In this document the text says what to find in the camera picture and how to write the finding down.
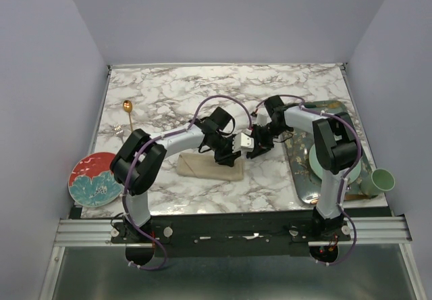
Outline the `beige linen napkin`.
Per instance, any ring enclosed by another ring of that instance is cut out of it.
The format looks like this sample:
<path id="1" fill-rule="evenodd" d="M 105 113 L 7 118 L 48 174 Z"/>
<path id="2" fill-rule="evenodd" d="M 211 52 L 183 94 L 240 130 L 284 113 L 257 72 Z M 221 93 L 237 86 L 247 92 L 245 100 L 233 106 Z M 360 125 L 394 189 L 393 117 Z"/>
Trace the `beige linen napkin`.
<path id="1" fill-rule="evenodd" d="M 240 181 L 244 179 L 244 160 L 236 159 L 234 166 L 229 167 L 217 164 L 211 155 L 181 153 L 176 172 L 180 176 L 192 178 Z"/>

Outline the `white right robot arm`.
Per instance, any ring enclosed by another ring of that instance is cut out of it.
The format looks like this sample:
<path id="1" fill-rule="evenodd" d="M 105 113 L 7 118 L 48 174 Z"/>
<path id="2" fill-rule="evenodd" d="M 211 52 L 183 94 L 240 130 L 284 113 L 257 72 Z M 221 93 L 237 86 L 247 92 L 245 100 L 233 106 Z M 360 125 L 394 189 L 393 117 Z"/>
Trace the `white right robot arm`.
<path id="1" fill-rule="evenodd" d="M 279 95 L 267 98 L 263 105 L 271 121 L 264 126 L 252 126 L 254 147 L 246 157 L 254 159 L 269 152 L 274 148 L 273 139 L 285 131 L 299 129 L 313 135 L 323 177 L 310 231 L 316 239 L 324 241 L 343 225 L 348 176 L 362 157 L 361 142 L 351 118 L 346 112 L 329 114 L 307 108 L 304 99 L 285 104 Z"/>

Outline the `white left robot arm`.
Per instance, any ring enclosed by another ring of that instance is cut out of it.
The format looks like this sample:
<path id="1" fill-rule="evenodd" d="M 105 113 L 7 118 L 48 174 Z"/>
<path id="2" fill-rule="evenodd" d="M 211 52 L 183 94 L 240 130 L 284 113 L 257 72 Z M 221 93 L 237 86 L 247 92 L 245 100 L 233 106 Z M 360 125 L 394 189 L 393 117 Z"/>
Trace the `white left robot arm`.
<path id="1" fill-rule="evenodd" d="M 240 151 L 234 151 L 234 133 L 224 132 L 234 118 L 218 107 L 210 116 L 159 134 L 141 129 L 131 133 L 110 164 L 116 182 L 124 186 L 121 200 L 129 224 L 126 234 L 136 243 L 149 236 L 151 219 L 147 191 L 155 182 L 165 158 L 188 149 L 197 149 L 184 175 L 230 180 L 230 168 L 240 165 Z"/>

